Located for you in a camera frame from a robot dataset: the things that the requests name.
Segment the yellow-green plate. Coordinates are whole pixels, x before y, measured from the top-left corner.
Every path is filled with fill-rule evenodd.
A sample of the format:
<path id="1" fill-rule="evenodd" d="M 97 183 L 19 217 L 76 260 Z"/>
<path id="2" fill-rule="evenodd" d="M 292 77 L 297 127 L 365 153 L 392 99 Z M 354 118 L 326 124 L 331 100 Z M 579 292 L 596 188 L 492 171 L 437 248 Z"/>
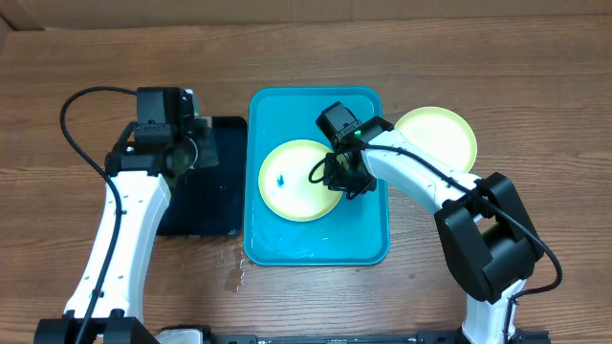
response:
<path id="1" fill-rule="evenodd" d="M 434 106 L 414 109 L 404 114 L 395 128 L 456 170 L 470 172 L 476 161 L 476 136 L 468 123 L 449 109 Z"/>
<path id="2" fill-rule="evenodd" d="M 258 188 L 265 205 L 294 222 L 309 222 L 329 213 L 342 196 L 322 183 L 311 183 L 310 172 L 332 150 L 314 140 L 290 140 L 263 161 Z"/>

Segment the dark sponge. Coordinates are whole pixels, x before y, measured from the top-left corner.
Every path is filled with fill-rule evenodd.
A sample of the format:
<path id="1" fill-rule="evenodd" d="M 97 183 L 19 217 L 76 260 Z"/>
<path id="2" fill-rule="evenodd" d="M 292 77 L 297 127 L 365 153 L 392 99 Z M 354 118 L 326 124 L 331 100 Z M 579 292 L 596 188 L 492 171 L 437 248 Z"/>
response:
<path id="1" fill-rule="evenodd" d="M 216 140 L 214 138 L 212 118 L 196 118 L 191 136 L 198 149 L 194 168 L 208 168 L 219 163 Z"/>

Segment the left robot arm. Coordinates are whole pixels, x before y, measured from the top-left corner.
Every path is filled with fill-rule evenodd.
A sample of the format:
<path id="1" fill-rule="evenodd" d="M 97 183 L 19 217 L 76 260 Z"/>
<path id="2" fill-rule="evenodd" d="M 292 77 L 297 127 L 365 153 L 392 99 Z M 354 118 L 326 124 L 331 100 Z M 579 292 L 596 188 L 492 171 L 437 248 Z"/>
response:
<path id="1" fill-rule="evenodd" d="M 42 319 L 36 343 L 207 343 L 203 326 L 159 334 L 143 324 L 143 292 L 157 230 L 171 201 L 169 180 L 193 168 L 199 115 L 193 91 L 141 87 L 132 93 L 137 118 L 126 125 L 105 165 L 105 205 L 96 240 L 75 292 L 56 319 Z"/>

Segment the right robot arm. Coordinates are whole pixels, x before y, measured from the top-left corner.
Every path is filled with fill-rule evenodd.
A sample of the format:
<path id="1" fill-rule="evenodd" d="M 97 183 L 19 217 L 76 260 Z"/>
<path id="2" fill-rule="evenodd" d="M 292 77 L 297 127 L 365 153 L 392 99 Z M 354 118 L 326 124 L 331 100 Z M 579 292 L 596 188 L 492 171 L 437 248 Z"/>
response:
<path id="1" fill-rule="evenodd" d="M 389 182 L 433 216 L 448 269 L 468 296 L 460 340 L 525 342 L 514 326 L 515 298 L 544 250 L 513 183 L 499 173 L 481 179 L 456 170 L 387 120 L 361 121 L 339 102 L 321 112 L 317 127 L 332 150 L 310 183 L 354 199 Z"/>

